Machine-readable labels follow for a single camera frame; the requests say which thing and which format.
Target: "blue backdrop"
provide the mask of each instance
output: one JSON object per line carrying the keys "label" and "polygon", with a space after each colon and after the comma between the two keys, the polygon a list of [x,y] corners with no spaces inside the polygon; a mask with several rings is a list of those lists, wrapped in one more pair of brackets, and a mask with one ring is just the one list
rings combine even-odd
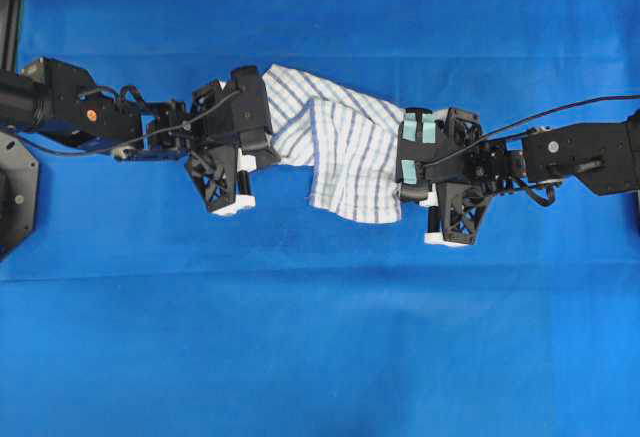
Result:
{"label": "blue backdrop", "polygon": [[[40,55],[148,100],[255,63],[487,129],[640,82],[640,0],[26,0]],[[633,103],[548,118],[620,121]],[[0,435],[640,432],[631,196],[493,204],[473,248],[423,209],[355,224],[309,169],[207,215],[181,165],[41,159],[37,232],[0,265]]]}

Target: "towel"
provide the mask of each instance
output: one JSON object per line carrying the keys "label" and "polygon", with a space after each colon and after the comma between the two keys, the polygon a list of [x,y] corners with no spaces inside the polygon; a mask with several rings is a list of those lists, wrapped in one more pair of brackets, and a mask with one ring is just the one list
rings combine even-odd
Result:
{"label": "towel", "polygon": [[404,110],[280,65],[263,80],[281,164],[313,166],[310,205],[356,222],[400,220],[395,160]]}

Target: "wire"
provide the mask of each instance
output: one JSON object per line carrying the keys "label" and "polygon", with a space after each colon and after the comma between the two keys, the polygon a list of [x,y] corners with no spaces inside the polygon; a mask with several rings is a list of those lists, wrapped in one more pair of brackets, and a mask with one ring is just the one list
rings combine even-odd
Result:
{"label": "wire", "polygon": [[158,135],[158,134],[163,134],[165,132],[171,132],[171,131],[174,131],[174,130],[185,129],[185,127],[189,127],[194,122],[197,122],[198,120],[202,120],[206,116],[208,116],[209,114],[215,112],[225,102],[229,101],[231,98],[235,97],[236,95],[238,95],[240,93],[241,93],[241,91],[234,90],[229,95],[226,95],[222,99],[220,99],[220,101],[217,102],[210,109],[205,110],[204,112],[196,115],[195,117],[192,117],[189,120],[185,120],[184,122],[182,122],[182,124],[174,125],[174,126],[171,126],[171,127],[165,127],[164,129],[154,130],[153,132],[149,132],[148,134],[143,134],[140,137],[136,137],[134,139],[130,139],[130,140],[127,140],[125,142],[121,142],[119,144],[115,144],[115,145],[112,145],[110,147],[105,147],[105,148],[102,148],[102,149],[87,150],[87,151],[83,151],[83,152],[62,152],[62,151],[59,151],[59,150],[53,150],[53,149],[49,149],[47,147],[43,147],[43,146],[41,146],[39,144],[36,144],[35,142],[30,141],[29,139],[25,139],[24,137],[16,135],[16,134],[12,134],[12,133],[9,133],[9,132],[4,132],[4,131],[0,131],[0,132],[2,132],[3,134],[6,134],[6,135],[10,135],[11,137],[19,140],[23,144],[26,144],[26,145],[28,145],[30,147],[33,147],[34,149],[38,149],[41,152],[45,152],[47,154],[55,155],[57,157],[87,157],[89,155],[96,155],[96,154],[103,154],[105,152],[111,152],[112,150],[118,149],[120,147],[125,147],[125,146],[131,145],[131,144],[135,144],[137,142],[143,141],[144,139],[148,139],[149,137],[153,137],[153,136]]}
{"label": "wire", "polygon": [[476,145],[481,142],[493,137],[494,135],[500,134],[502,132],[506,132],[507,130],[513,129],[514,127],[520,127],[521,125],[526,124],[527,122],[531,122],[532,120],[539,119],[540,117],[544,117],[545,115],[554,114],[556,112],[561,112],[563,110],[572,109],[574,107],[581,107],[583,105],[595,104],[596,102],[602,102],[607,100],[636,100],[640,99],[640,94],[633,95],[608,95],[604,97],[594,97],[593,99],[581,100],[579,102],[573,102],[571,104],[561,105],[560,107],[554,107],[553,109],[545,110],[544,112],[538,112],[537,114],[530,115],[529,117],[525,117],[524,119],[520,119],[512,124],[505,125],[504,127],[500,127],[499,129],[493,130],[487,134],[481,135],[478,140],[475,142],[462,147],[461,149],[456,150],[455,152],[451,152],[443,157],[440,157],[434,161],[424,164],[424,168],[433,167],[435,165],[441,164],[449,159],[457,157],[460,154],[464,154],[470,149],[473,149]]}

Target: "blue stripe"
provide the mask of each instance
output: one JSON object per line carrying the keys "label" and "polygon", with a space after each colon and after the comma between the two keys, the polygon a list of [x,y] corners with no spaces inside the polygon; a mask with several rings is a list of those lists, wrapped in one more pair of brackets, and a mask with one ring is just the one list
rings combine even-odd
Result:
{"label": "blue stripe", "polygon": [[380,102],[380,105],[382,107],[384,107],[384,110],[387,111],[387,113],[389,114],[389,116],[391,117],[391,119],[396,123],[396,124],[400,124],[400,122],[402,121],[402,117],[400,117],[400,120],[396,119],[395,114],[391,111],[391,109],[389,108],[389,106],[387,105],[387,103],[384,100],[378,100],[378,102]]}
{"label": "blue stripe", "polygon": [[273,106],[274,109],[276,109],[278,111],[278,113],[280,115],[282,115],[282,117],[284,117],[284,121],[287,121],[287,114],[285,114],[282,109],[280,108],[280,106],[278,104],[276,104],[274,102],[274,100],[271,97],[267,97],[267,99],[269,100],[269,105]]}
{"label": "blue stripe", "polygon": [[302,72],[301,70],[298,70],[298,72],[300,73],[300,75],[302,76],[302,78],[303,78],[304,80],[306,80],[306,81],[307,81],[307,83],[309,84],[309,86],[310,86],[313,90],[315,90],[315,91],[318,93],[318,95],[319,95],[321,98],[323,98],[323,99],[327,100],[327,98],[322,94],[322,92],[320,92],[320,89],[318,89],[318,88],[315,86],[315,84],[311,81],[311,79],[309,78],[309,76],[308,76],[307,74],[305,74],[305,73],[304,73],[304,72]]}
{"label": "blue stripe", "polygon": [[[389,144],[389,147],[387,148],[387,153],[384,156],[384,160],[382,162],[382,167],[380,168],[380,172],[378,172],[378,178],[376,180],[376,192],[375,192],[376,202],[379,202],[379,198],[380,198],[380,181],[382,180],[382,169],[384,169],[385,164],[389,160],[389,155],[391,154],[391,149],[393,148],[393,139],[391,138],[390,140],[391,140],[391,143]],[[376,207],[376,221],[379,221],[377,207]]]}
{"label": "blue stripe", "polygon": [[313,198],[313,203],[317,207],[316,186],[318,185],[318,178],[319,178],[319,172],[320,172],[320,152],[318,152],[319,141],[318,141],[318,131],[316,129],[315,107],[311,107],[310,118],[311,118],[311,137],[313,138],[313,148],[315,149],[315,151],[313,152],[313,184],[311,185],[311,197]]}
{"label": "blue stripe", "polygon": [[344,89],[345,94],[347,94],[349,96],[349,98],[351,100],[353,100],[353,103],[356,104],[358,106],[358,108],[360,109],[360,112],[362,112],[362,115],[364,115],[365,117],[367,117],[367,112],[364,110],[364,108],[362,107],[362,105],[360,105],[360,102],[358,102],[356,100],[356,98],[351,94],[351,91],[349,89]]}
{"label": "blue stripe", "polygon": [[[349,135],[347,136],[347,145],[349,145],[351,143],[351,136],[353,135],[353,128],[356,126],[356,124],[355,124],[355,115],[356,115],[356,111],[351,109],[351,126],[349,127]],[[338,208],[336,209],[336,212],[340,211],[340,209],[342,208],[342,203],[343,202],[344,202],[344,195],[340,199],[340,204],[338,204]]]}
{"label": "blue stripe", "polygon": [[280,137],[282,136],[282,134],[284,134],[293,124],[295,124],[298,120],[300,120],[302,118],[302,116],[306,113],[306,111],[309,109],[309,106],[311,105],[312,101],[310,100],[309,102],[306,103],[306,105],[304,107],[302,107],[302,109],[300,109],[300,112],[298,112],[296,114],[296,116],[289,120],[286,125],[284,127],[282,127],[282,129],[280,129],[271,139],[271,142],[275,144],[275,142],[277,142]]}
{"label": "blue stripe", "polygon": [[287,84],[285,84],[282,79],[280,77],[278,77],[276,74],[271,74],[271,77],[273,77],[273,80],[275,80],[276,82],[278,82],[283,89],[285,89],[287,92],[289,92],[291,94],[291,96],[296,99],[296,101],[300,104],[300,105],[304,105],[304,102],[302,100],[300,100],[300,98],[296,95],[296,93],[291,90],[289,88],[289,86]]}
{"label": "blue stripe", "polygon": [[[272,74],[267,73],[267,74],[265,74],[265,78],[266,78],[266,77],[273,78],[273,75],[272,75]],[[291,112],[292,112],[292,113],[296,111],[296,110],[291,106],[291,104],[289,104],[289,102],[287,101],[287,99],[286,99],[285,97],[283,97],[283,96],[282,96],[282,93],[281,93],[278,89],[276,89],[276,87],[275,87],[274,85],[267,84],[267,83],[266,83],[266,81],[265,81],[265,85],[267,86],[267,94],[269,94],[269,93],[273,92],[274,94],[276,94],[276,96],[277,96],[277,97],[279,97],[279,98],[280,98],[280,100],[281,100],[283,103],[285,103],[285,104],[287,105],[287,107],[288,107],[288,108],[290,108],[290,109],[291,109]]]}
{"label": "blue stripe", "polygon": [[333,175],[336,175],[336,168],[338,167],[338,129],[336,128],[335,121],[336,103],[331,103],[331,125],[333,126],[333,138],[335,139],[335,145],[333,146]]}
{"label": "blue stripe", "polygon": [[360,160],[360,165],[358,165],[358,171],[356,172],[356,185],[355,185],[355,198],[353,199],[353,220],[356,220],[357,217],[357,209],[358,209],[358,185],[360,184],[360,176],[362,172],[362,165],[364,161],[367,160],[367,153],[371,148],[371,138],[373,137],[373,129],[369,130],[369,139],[367,139],[367,144],[364,149],[364,154],[362,154],[362,159]]}

